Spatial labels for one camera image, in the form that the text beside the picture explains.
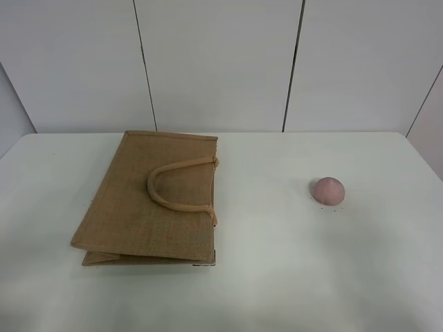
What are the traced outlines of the pink peach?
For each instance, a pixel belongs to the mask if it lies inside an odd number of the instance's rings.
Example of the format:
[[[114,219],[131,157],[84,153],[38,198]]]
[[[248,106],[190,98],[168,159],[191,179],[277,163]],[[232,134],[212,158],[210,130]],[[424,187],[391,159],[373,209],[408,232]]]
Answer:
[[[315,201],[327,206],[339,205],[345,199],[344,185],[332,177],[317,180],[311,185],[310,192]]]

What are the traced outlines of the brown linen tote bag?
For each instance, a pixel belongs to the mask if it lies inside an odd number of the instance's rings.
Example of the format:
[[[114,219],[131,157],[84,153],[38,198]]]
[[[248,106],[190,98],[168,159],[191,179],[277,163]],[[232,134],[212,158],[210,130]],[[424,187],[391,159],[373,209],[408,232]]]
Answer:
[[[84,266],[215,264],[217,138],[127,131],[71,240]]]

